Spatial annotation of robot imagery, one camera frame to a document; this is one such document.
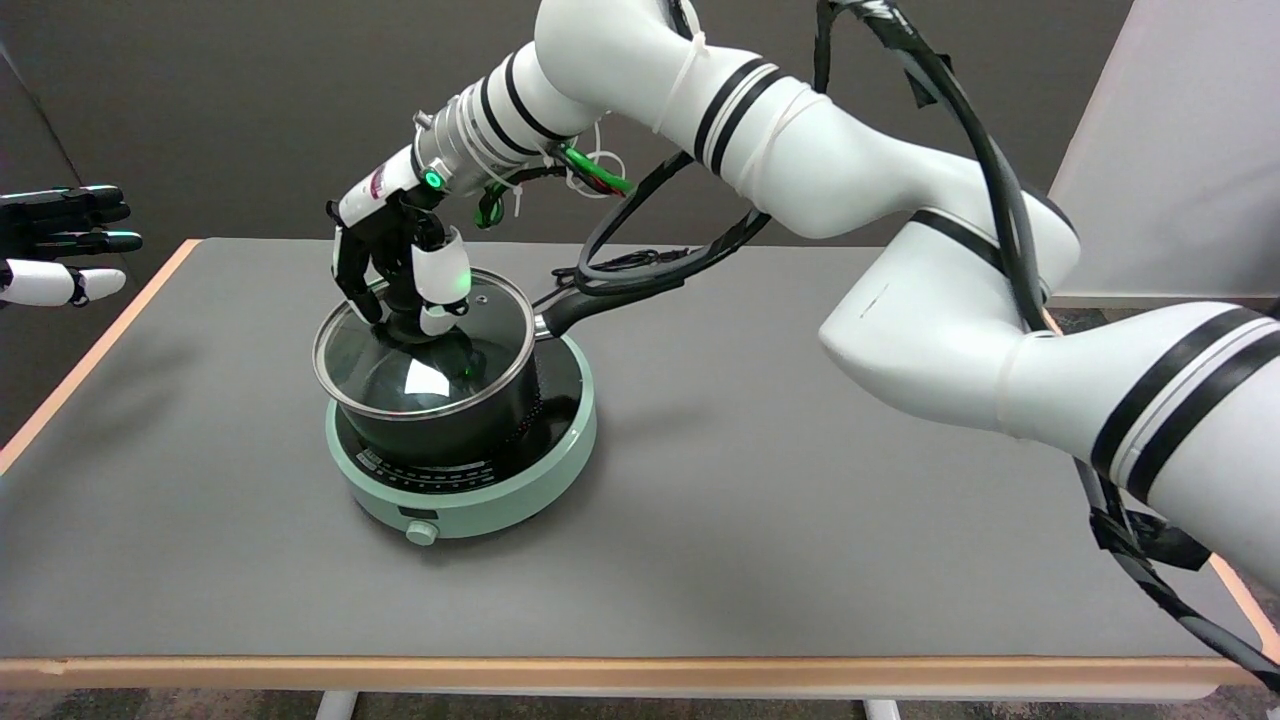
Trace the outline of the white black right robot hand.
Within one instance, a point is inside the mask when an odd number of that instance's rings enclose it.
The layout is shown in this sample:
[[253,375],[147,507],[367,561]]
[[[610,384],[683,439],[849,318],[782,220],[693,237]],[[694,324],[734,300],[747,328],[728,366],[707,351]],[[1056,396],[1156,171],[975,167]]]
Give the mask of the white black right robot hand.
[[407,345],[444,336],[468,311],[468,251],[435,214],[447,191],[440,170],[406,146],[326,204],[335,224],[332,275],[348,307]]

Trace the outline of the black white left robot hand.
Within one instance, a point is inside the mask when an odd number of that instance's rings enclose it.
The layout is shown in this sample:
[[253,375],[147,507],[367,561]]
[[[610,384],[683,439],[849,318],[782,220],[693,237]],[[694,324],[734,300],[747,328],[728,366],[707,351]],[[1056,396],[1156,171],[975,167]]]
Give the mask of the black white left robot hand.
[[119,292],[127,281],[124,270],[73,266],[65,260],[140,250],[140,233],[111,228],[129,217],[131,208],[115,184],[4,193],[3,305],[83,307]]

